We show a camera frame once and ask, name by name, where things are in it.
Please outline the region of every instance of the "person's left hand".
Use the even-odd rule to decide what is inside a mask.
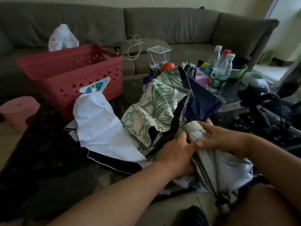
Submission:
[[[187,143],[187,134],[183,131],[160,150],[157,162],[162,163],[171,173],[172,178],[194,172],[190,159],[199,148],[196,143]]]

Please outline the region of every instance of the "green bowl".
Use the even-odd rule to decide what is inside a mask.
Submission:
[[[243,73],[246,71],[246,69],[248,69],[248,67],[246,65],[244,65],[240,70],[233,69],[231,71],[229,78],[232,78],[232,79],[240,78],[240,76],[243,75]]]

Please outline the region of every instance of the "laundry basket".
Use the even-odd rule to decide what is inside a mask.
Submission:
[[[16,61],[67,121],[74,119],[73,106],[82,87],[110,77],[103,91],[105,98],[110,101],[122,94],[122,56],[96,44],[23,56]]]

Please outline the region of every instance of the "person's right hand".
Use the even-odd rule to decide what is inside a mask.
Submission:
[[[196,141],[199,148],[219,148],[233,153],[238,158],[248,158],[251,134],[228,130],[201,121],[198,123],[212,134],[210,139],[201,138]]]

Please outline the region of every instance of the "hand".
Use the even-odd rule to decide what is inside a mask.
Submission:
[[[198,123],[212,134],[211,139],[201,138],[196,141],[199,148],[219,148],[233,153],[238,158],[248,158],[251,134],[228,130],[201,121]]]
[[[190,159],[199,148],[195,142],[187,143],[186,139],[187,134],[181,132],[176,139],[167,142],[158,154],[156,162],[169,170],[172,179],[194,172]]]

